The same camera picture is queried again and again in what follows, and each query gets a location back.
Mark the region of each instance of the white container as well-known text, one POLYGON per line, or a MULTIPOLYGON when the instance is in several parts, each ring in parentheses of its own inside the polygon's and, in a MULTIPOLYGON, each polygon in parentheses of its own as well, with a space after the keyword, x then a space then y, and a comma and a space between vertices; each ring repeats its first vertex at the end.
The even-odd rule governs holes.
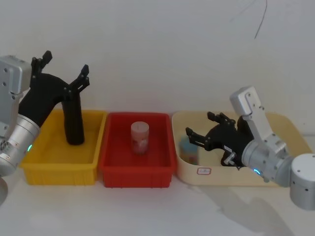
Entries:
MULTIPOLYGON (((224 112, 229 118, 237 121, 238 116, 232 112, 224 112)), ((267 118, 274 132, 283 139, 293 156, 303 153, 311 153, 311 149, 305 142, 292 122, 281 115, 267 113, 267 118)), ((215 149, 205 151, 199 148, 199 165, 192 165, 180 158, 179 143, 186 136, 185 128, 189 127, 194 132, 206 135, 217 123, 207 118, 207 112, 177 112, 172 117, 173 135, 177 154, 177 176, 183 182, 192 185, 216 185, 216 186, 277 186, 273 182, 265 183, 250 168, 243 167, 239 171, 234 167, 221 166, 224 151, 215 149)))

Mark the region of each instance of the printed label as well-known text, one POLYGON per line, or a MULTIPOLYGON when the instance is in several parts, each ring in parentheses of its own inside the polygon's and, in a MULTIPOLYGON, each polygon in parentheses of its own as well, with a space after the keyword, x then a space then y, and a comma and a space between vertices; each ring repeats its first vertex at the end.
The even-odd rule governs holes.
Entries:
POLYGON ((197 174, 202 176, 208 176, 209 174, 211 174, 211 168, 198 168, 197 174))

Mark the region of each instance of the blue object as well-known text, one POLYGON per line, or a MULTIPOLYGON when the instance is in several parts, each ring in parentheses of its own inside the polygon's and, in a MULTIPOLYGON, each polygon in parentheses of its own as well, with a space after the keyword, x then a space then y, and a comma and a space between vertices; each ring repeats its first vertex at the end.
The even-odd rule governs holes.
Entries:
POLYGON ((188 137, 184 137, 181 139, 179 146, 185 153, 197 153, 198 152, 198 146, 191 144, 189 142, 188 137))

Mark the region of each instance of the white wall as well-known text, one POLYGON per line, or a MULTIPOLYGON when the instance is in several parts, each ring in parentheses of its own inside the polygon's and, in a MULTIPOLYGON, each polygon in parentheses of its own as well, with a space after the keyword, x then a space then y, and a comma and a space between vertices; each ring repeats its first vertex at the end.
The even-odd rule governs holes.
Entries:
POLYGON ((229 95, 256 86, 269 111, 315 132, 315 1, 2 0, 0 55, 70 82, 87 63, 84 108, 231 110, 229 95))

